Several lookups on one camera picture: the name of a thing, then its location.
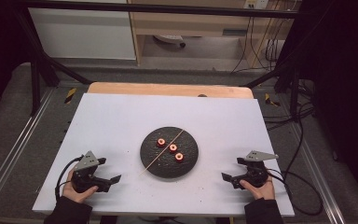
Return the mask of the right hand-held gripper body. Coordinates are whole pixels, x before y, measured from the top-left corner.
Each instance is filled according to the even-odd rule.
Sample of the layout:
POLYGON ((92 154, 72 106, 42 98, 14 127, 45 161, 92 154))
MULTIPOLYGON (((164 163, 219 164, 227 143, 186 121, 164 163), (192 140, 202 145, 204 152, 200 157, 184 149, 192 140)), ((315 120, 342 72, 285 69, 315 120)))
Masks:
POLYGON ((243 189, 240 184, 241 180, 246 180, 256 188, 262 187, 268 179, 269 172, 265 166, 264 161, 278 159, 279 156, 276 154, 270 154, 261 151, 252 150, 248 153, 244 159, 247 161, 246 173, 244 175, 237 175, 239 183, 232 184, 234 189, 243 189))

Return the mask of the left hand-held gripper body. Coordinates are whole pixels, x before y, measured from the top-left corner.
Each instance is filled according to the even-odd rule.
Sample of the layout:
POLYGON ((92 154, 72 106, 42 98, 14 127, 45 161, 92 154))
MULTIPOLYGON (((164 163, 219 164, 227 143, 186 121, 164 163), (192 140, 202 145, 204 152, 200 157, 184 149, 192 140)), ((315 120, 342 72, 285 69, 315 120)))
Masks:
POLYGON ((98 159, 95 155, 88 151, 75 166, 72 176, 72 186, 78 193, 84 192, 87 189, 97 186, 98 192, 108 192, 110 186, 109 179, 103 179, 94 175, 99 166, 98 159))

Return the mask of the thin bamboo skewer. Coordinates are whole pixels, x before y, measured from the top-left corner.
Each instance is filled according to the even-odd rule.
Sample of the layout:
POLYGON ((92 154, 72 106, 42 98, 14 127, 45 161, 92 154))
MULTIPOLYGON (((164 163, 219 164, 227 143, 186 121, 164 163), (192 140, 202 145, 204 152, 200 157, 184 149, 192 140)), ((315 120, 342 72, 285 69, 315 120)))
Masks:
POLYGON ((153 163, 155 162, 155 161, 157 161, 158 159, 159 159, 159 157, 167 150, 167 149, 170 149, 170 147, 171 147, 171 145, 175 142, 175 140, 182 134, 182 132, 183 132, 184 130, 182 129, 173 139, 172 139, 172 141, 169 143, 169 144, 167 144, 166 142, 165 142, 165 140, 164 139, 162 139, 162 138, 159 138, 158 139, 158 145, 162 145, 161 143, 160 143, 160 140, 162 139, 164 142, 164 144, 162 145, 162 146, 165 146, 165 148, 163 148, 160 152, 159 152, 159 154, 155 157, 155 159, 153 159, 146 167, 145 167, 145 169, 139 174, 139 175, 142 175, 144 172, 146 172, 147 170, 148 170, 148 168, 150 167, 150 166, 152 166, 153 165, 153 163))

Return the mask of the round black plate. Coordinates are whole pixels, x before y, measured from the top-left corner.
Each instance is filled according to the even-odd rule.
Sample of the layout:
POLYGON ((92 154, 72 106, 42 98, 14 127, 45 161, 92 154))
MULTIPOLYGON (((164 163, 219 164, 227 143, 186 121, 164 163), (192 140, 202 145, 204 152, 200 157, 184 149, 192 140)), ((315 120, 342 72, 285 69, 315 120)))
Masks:
MULTIPOLYGON (((169 144, 181 130, 181 128, 177 127, 161 127, 149 133, 140 147, 140 159, 143 166, 146 167, 165 148, 157 146, 159 138, 163 138, 169 144)), ((183 131, 174 144, 177 145, 177 151, 171 153, 167 149, 148 168, 149 173, 160 178, 174 179, 186 175, 195 167, 199 157, 199 148, 194 137, 187 131, 183 131), (176 153, 184 155, 184 159, 181 162, 175 160, 176 153)))

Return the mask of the person's right hand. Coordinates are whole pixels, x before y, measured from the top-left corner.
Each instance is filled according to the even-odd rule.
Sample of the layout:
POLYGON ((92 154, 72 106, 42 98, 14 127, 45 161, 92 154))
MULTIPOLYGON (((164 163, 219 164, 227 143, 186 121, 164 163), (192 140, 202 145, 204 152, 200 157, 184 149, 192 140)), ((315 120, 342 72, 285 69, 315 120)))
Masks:
POLYGON ((254 187, 246 180, 241 180, 240 184, 245 189, 249 190, 256 200, 258 200, 258 199, 274 200, 275 199, 275 189, 274 189, 272 179, 270 177, 267 179, 265 184, 260 188, 254 187))

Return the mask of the person's left hand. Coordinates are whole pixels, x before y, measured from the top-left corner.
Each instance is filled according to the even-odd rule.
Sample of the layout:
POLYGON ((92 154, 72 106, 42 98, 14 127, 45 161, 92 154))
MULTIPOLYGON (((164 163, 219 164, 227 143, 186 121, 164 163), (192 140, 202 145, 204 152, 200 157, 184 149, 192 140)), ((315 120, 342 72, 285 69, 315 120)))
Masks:
POLYGON ((62 196, 70 199, 73 202, 83 203, 97 191, 98 187, 93 186, 84 192, 81 192, 81 193, 76 192, 74 187, 72 186, 72 182, 71 182, 73 172, 74 172, 74 170, 71 170, 68 173, 66 183, 63 185, 63 188, 62 188, 62 196))

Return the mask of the yellow black tape strip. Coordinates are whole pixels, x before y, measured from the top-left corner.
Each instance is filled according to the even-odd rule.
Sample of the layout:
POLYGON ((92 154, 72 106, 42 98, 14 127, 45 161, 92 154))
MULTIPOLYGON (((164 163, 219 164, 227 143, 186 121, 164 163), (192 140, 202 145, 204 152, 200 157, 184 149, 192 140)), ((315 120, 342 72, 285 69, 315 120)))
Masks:
POLYGON ((65 104, 70 104, 71 101, 72 101, 72 99, 73 99, 73 97, 74 97, 74 95, 75 95, 75 93, 76 93, 76 88, 70 89, 70 90, 68 91, 66 97, 65 97, 64 103, 65 103, 65 104))
POLYGON ((281 106, 279 102, 272 101, 268 93, 265 93, 265 103, 268 105, 281 106))

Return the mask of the wooden table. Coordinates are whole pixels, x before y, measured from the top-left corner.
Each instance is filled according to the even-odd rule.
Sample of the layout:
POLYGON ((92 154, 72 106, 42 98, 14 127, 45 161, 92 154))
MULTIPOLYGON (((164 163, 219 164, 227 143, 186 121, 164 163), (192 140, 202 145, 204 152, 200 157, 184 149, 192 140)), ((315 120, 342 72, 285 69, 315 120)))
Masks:
POLYGON ((168 95, 217 98, 253 99, 249 88, 219 85, 174 85, 153 83, 94 82, 89 85, 88 93, 168 95))

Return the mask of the white cabinet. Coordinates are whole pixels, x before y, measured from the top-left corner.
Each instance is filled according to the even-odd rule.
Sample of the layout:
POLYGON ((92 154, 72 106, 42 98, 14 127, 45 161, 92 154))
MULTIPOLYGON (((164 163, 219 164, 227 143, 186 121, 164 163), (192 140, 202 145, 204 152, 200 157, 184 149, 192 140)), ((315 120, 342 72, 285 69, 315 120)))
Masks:
POLYGON ((50 57, 136 59, 128 12, 30 8, 30 14, 50 57))

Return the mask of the grey object with black wheel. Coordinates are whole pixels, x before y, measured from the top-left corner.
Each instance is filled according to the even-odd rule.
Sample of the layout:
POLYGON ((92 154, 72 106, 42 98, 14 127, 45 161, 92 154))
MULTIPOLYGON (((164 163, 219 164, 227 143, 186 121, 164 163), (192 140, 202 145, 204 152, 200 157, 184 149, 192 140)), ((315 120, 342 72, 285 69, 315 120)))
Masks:
POLYGON ((155 38, 164 43, 179 45, 181 48, 186 46, 184 39, 180 35, 155 35, 155 38))

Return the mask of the light wooden shelf unit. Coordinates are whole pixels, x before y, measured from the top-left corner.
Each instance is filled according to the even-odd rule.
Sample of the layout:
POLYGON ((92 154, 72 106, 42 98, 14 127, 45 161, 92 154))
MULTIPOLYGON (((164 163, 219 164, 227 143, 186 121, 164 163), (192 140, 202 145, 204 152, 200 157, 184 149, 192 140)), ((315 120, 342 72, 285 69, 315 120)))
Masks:
MULTIPOLYGON (((127 0, 130 4, 244 8, 245 0, 127 0)), ((295 11, 297 0, 268 0, 263 10, 295 11)), ((248 18, 189 14, 130 14, 133 34, 237 37, 249 66, 261 64, 262 49, 270 40, 284 40, 293 24, 290 19, 248 18)))

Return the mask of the white power strip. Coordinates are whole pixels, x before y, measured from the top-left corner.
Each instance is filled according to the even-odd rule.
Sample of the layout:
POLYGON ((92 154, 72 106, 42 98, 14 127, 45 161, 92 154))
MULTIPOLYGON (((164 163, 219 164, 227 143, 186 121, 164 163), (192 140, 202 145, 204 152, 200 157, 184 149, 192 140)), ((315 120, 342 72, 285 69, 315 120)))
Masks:
POLYGON ((243 7, 250 9, 265 9, 269 0, 245 0, 243 7))

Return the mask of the aluminium rail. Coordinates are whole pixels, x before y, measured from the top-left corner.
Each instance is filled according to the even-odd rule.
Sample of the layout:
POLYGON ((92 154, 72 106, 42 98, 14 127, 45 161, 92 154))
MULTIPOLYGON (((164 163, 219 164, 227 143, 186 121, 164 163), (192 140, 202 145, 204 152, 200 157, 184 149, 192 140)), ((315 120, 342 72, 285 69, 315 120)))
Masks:
POLYGON ((307 143, 305 136, 302 135, 300 125, 297 123, 292 123, 291 128, 293 130, 296 139, 300 142, 299 151, 302 154, 302 158, 306 164, 306 167, 310 173, 312 182, 317 190, 319 190, 323 205, 324 211, 327 214, 331 224, 345 224, 344 216, 341 213, 339 206, 334 198, 334 195, 329 188, 326 179, 320 169, 317 161, 311 153, 309 144, 307 143))
POLYGON ((47 88, 40 101, 40 106, 36 109, 33 115, 27 118, 26 123, 21 128, 21 132, 17 135, 16 141, 11 145, 10 151, 6 154, 5 159, 0 164, 0 192, 31 138, 39 120, 41 120, 44 115, 54 92, 55 88, 47 88))

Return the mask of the black metal frame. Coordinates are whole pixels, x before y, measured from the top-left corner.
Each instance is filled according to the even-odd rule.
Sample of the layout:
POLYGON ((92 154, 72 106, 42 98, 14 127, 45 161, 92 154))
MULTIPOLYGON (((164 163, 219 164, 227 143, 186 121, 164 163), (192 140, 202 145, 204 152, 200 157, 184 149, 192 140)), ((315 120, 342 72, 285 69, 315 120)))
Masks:
POLYGON ((38 79, 41 75, 49 86, 58 86, 60 83, 54 68, 64 72, 74 80, 89 85, 89 80, 61 63, 55 61, 46 54, 39 41, 36 31, 24 16, 28 8, 43 9, 69 9, 69 10, 90 10, 90 11, 114 11, 114 12, 136 12, 136 13, 158 13, 158 14, 189 14, 208 16, 230 16, 230 17, 251 17, 251 18, 278 18, 297 19, 304 16, 298 11, 278 11, 263 9, 240 9, 229 7, 190 7, 190 6, 168 6, 168 5, 146 5, 146 4, 121 4, 102 2, 74 2, 74 1, 51 1, 51 0, 14 0, 12 2, 13 14, 19 22, 21 29, 28 39, 32 55, 32 87, 33 87, 33 111, 34 114, 40 106, 40 93, 38 79))

